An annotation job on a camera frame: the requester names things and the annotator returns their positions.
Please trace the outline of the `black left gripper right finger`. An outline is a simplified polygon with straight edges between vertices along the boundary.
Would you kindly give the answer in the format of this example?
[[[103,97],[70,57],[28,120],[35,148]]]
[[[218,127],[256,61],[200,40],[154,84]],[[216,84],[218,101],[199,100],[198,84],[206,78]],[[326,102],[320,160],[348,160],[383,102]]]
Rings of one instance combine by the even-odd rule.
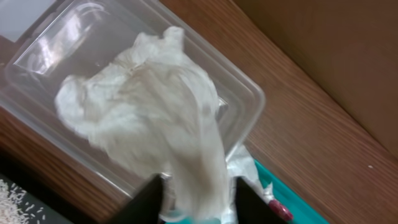
[[[287,224],[242,178],[236,178],[235,207],[239,224]]]

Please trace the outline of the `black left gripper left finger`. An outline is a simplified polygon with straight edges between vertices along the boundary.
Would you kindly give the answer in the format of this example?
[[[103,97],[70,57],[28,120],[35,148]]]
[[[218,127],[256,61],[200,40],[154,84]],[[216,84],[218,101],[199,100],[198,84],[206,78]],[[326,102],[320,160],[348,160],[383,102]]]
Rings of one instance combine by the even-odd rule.
[[[157,174],[105,224],[164,223],[160,211],[164,199],[164,180]]]

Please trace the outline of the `red snack wrapper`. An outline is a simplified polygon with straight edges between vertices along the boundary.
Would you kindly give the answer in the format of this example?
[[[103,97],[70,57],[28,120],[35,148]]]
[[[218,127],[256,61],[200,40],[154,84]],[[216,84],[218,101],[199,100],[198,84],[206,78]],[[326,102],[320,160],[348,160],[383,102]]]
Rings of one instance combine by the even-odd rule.
[[[281,219],[284,221],[292,221],[294,219],[293,214],[285,207],[282,205],[278,200],[273,199],[268,203],[268,206],[270,209],[278,215]]]

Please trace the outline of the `large white napkin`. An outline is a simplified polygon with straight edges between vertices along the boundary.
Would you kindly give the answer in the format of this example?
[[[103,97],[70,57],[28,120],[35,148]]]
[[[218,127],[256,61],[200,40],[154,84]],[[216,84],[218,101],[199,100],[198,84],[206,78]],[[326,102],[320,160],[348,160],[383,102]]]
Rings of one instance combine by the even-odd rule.
[[[184,51],[185,31],[140,33],[96,75],[67,76],[54,99],[59,120],[142,178],[168,173],[175,205],[201,222],[229,205],[229,179],[207,72]]]

